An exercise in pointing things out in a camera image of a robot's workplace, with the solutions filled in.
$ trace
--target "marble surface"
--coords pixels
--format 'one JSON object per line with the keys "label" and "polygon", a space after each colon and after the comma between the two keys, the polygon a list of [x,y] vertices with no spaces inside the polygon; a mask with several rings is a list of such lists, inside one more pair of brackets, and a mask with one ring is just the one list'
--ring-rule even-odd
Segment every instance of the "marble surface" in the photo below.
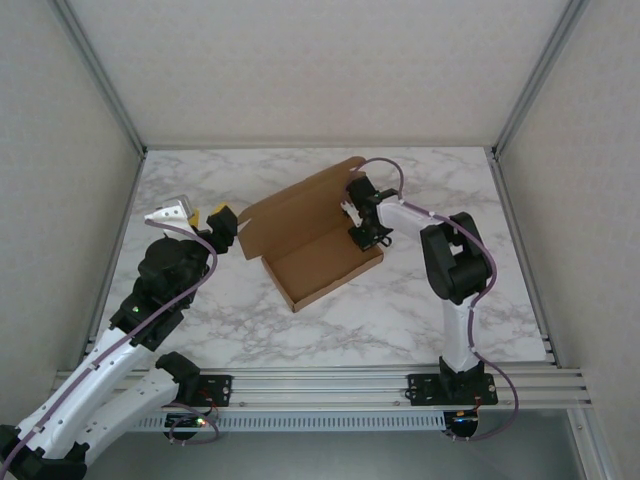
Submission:
{"label": "marble surface", "polygon": [[[101,330],[131,291],[136,267],[160,232],[143,217],[186,193],[203,213],[228,202],[248,205],[352,155],[397,160],[405,197],[452,215],[474,216],[496,258],[499,279],[479,305],[476,342],[496,361],[545,356],[502,208],[481,148],[333,148],[153,151],[149,153],[105,308]],[[378,188],[394,187],[386,164],[366,171]],[[443,346],[441,300],[430,290],[420,246],[401,235],[363,275],[292,313],[259,259],[236,242],[198,292],[182,324],[157,354],[176,350],[202,368],[436,363]]]}

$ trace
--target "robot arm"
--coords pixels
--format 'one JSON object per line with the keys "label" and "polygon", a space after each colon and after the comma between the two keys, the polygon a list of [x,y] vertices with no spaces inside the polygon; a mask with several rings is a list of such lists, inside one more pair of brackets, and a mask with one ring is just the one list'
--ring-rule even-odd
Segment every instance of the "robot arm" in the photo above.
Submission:
{"label": "robot arm", "polygon": [[[434,392],[434,404],[442,404],[443,397],[449,404],[473,404],[486,379],[484,364],[470,347],[469,308],[492,275],[489,263],[467,237],[429,212],[406,204],[394,189],[380,192],[366,176],[361,176],[349,183],[347,193],[351,203],[343,202],[342,208],[354,222],[349,234],[362,250],[378,243],[391,245],[389,234],[394,231],[421,244],[429,284],[443,300],[444,349],[439,376],[442,391]],[[469,214],[459,213],[451,220],[480,239]],[[452,247],[459,251],[454,253]]]}
{"label": "robot arm", "polygon": [[[145,219],[193,232],[189,223],[193,216],[188,199],[182,196],[165,202]],[[226,253],[237,235],[235,215],[224,207],[207,223],[211,231],[196,230],[193,236],[216,253]],[[196,285],[209,272],[210,251],[195,239],[180,237],[166,229],[165,237],[149,246],[138,266],[140,277],[133,292],[56,393],[17,427],[0,426],[3,462],[22,444],[10,459],[9,471],[18,480],[80,480],[87,466],[136,421],[176,399],[189,403],[195,394],[200,369],[172,352],[162,356],[137,385],[108,401],[116,384],[148,359],[179,325],[182,310],[194,300]],[[174,301],[187,290],[192,291]]]}

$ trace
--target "cardboard box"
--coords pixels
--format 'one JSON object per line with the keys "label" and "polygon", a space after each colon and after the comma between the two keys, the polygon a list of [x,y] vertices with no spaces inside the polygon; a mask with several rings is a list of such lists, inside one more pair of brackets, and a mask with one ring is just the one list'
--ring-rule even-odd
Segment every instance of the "cardboard box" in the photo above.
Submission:
{"label": "cardboard box", "polygon": [[360,251],[340,202],[352,157],[250,206],[238,217],[247,260],[262,263],[291,310],[311,302],[382,262],[379,247]]}

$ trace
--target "purple cable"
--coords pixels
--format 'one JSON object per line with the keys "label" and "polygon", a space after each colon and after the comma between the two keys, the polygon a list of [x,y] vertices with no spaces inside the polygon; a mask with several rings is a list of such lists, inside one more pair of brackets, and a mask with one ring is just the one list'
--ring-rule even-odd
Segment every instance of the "purple cable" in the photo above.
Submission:
{"label": "purple cable", "polygon": [[[355,168],[350,177],[349,177],[349,182],[351,182],[351,180],[353,179],[353,176],[355,175],[355,173],[360,170],[362,167],[364,167],[365,165],[367,165],[368,163],[371,162],[386,162],[386,163],[390,163],[391,165],[393,165],[397,170],[398,173],[400,174],[400,185],[398,186],[398,198],[400,200],[403,199],[403,193],[402,191],[404,190],[404,172],[402,171],[402,167],[400,167],[400,165],[389,159],[389,158],[383,158],[383,157],[377,157],[377,158],[371,158],[369,160],[366,160],[365,162],[363,162],[362,164],[360,164],[357,168]],[[507,382],[507,384],[509,385],[509,388],[511,389],[511,391],[513,392],[513,412],[511,414],[511,416],[509,417],[509,419],[500,427],[496,428],[495,430],[492,430],[490,432],[487,433],[483,433],[482,435],[477,435],[474,437],[465,437],[460,439],[460,437],[457,436],[453,436],[452,438],[454,440],[464,440],[464,441],[468,441],[468,442],[477,442],[479,440],[486,440],[487,438],[491,438],[494,435],[497,435],[503,431],[505,431],[507,428],[509,428],[513,422],[515,422],[518,413],[520,411],[520,398],[518,397],[518,391],[516,390],[516,386],[513,384],[513,381],[511,380],[511,378],[509,378],[509,375],[506,374],[506,372],[504,370],[502,370],[502,368],[500,368],[498,365],[496,365],[495,363],[487,360],[483,355],[481,355],[480,353],[478,353],[477,351],[475,351],[475,340],[473,339],[473,322],[474,322],[474,318],[475,318],[475,313],[474,313],[474,308],[475,306],[478,304],[478,302],[485,297],[485,295],[487,295],[491,289],[493,288],[493,286],[496,284],[496,281],[498,280],[498,267],[496,265],[496,261],[493,258],[493,255],[491,255],[491,252],[489,252],[489,250],[487,249],[487,247],[484,246],[484,244],[477,239],[471,232],[469,232],[466,228],[462,227],[462,225],[458,225],[457,222],[454,222],[453,220],[451,220],[448,217],[444,217],[442,215],[439,215],[437,213],[432,213],[429,212],[428,210],[425,210],[422,207],[418,207],[417,205],[413,205],[412,203],[409,203],[407,201],[404,201],[403,204],[407,207],[410,208],[411,210],[414,210],[416,212],[422,213],[424,215],[427,215],[428,217],[432,217],[435,218],[436,220],[440,221],[440,222],[445,222],[448,225],[451,225],[453,228],[455,228],[456,230],[458,230],[460,233],[462,233],[465,237],[467,237],[471,242],[473,242],[482,252],[482,254],[485,256],[485,258],[487,259],[487,261],[489,262],[489,265],[491,266],[491,280],[489,281],[489,283],[487,284],[487,286],[485,287],[484,290],[482,290],[482,292],[480,292],[478,294],[478,296],[476,296],[470,304],[470,308],[469,308],[469,319],[467,322],[467,334],[469,336],[469,347],[472,349],[473,354],[476,356],[476,358],[482,362],[484,362],[486,365],[490,366],[491,368],[493,368],[496,372],[498,372],[500,374],[500,376],[502,378],[505,379],[505,381]]]}
{"label": "purple cable", "polygon": [[[216,266],[218,265],[218,256],[216,254],[216,251],[213,249],[211,245],[209,245],[207,242],[202,240],[195,233],[185,230],[183,228],[174,227],[172,225],[164,225],[162,223],[154,222],[153,220],[145,220],[144,223],[152,227],[171,230],[172,232],[182,234],[190,238],[191,240],[198,242],[200,245],[206,248],[209,251],[209,253],[211,253],[211,256],[213,258],[211,268],[209,268],[209,271],[193,286],[187,288],[184,292],[182,292],[180,295],[176,296],[172,300],[169,300],[167,303],[161,306],[158,310],[153,312],[144,322],[142,322],[136,328],[131,330],[131,332],[129,332],[125,337],[122,337],[116,343],[111,345],[111,347],[107,348],[101,355],[98,356],[98,358],[96,358],[94,361],[91,362],[91,365],[95,368],[99,367],[100,363],[105,358],[107,358],[109,355],[115,352],[118,348],[120,348],[122,345],[127,343],[129,340],[131,340],[135,335],[140,333],[143,329],[148,327],[151,322],[153,322],[156,318],[158,318],[160,315],[166,312],[175,303],[179,302],[183,298],[188,297],[193,292],[195,292],[198,288],[200,288],[202,284],[204,284],[207,280],[209,280],[209,278],[211,278],[211,275],[213,275],[213,272],[215,271]],[[86,368],[85,370],[83,370],[82,373],[80,373],[80,375],[78,375],[78,377],[76,377],[76,379],[73,382],[71,382],[71,384],[66,388],[66,390],[62,392],[60,397],[58,397],[58,399],[53,403],[53,405],[51,405],[51,407],[49,408],[49,411],[40,419],[40,421],[38,421],[38,423],[34,425],[33,429],[29,433],[27,433],[25,437],[14,447],[11,453],[7,455],[7,458],[5,459],[4,464],[2,465],[2,469],[0,469],[0,480],[4,479],[5,475],[9,471],[11,462],[13,462],[13,460],[18,455],[20,450],[22,450],[22,448],[25,445],[27,445],[27,443],[29,443],[29,441],[31,441],[31,439],[35,436],[36,434],[35,431],[40,430],[45,426],[45,424],[49,421],[49,419],[53,416],[53,414],[60,408],[60,406],[64,403],[64,401],[69,397],[69,395],[71,395],[71,393],[73,393],[73,391],[76,388],[78,388],[78,386],[84,381],[84,379],[87,378],[87,376],[93,371],[94,370],[92,368]]]}
{"label": "purple cable", "polygon": [[[182,409],[187,410],[188,412],[191,412],[193,414],[193,415],[190,415],[188,417],[179,418],[175,422],[173,422],[173,425],[171,425],[171,429],[169,430],[169,440],[171,441],[171,443],[174,443],[175,441],[178,441],[178,442],[180,442],[180,445],[182,445],[183,447],[185,445],[206,445],[207,443],[213,443],[213,442],[215,442],[216,440],[218,440],[220,438],[220,430],[218,429],[218,425],[216,425],[215,420],[212,421],[204,413],[201,413],[198,410],[196,410],[195,408],[190,407],[189,405],[184,405],[182,403],[170,403],[169,405],[167,405],[167,407],[182,408]],[[177,426],[180,425],[185,420],[189,420],[191,418],[194,418],[194,416],[196,418],[201,418],[206,423],[211,425],[213,427],[213,429],[215,430],[215,432],[216,432],[215,437],[207,438],[205,440],[177,440],[176,438],[174,438],[173,434],[174,434],[175,429],[177,428]]]}

